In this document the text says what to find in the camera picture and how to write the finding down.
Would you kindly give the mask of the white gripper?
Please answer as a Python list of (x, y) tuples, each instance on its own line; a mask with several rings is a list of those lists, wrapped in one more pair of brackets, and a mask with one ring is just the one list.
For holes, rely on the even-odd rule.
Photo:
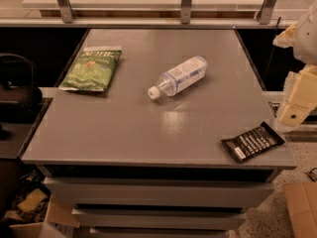
[(277, 128), (296, 128), (317, 107), (317, 0), (272, 43), (284, 49), (293, 46), (294, 57), (306, 63), (300, 72), (288, 73), (275, 118)]

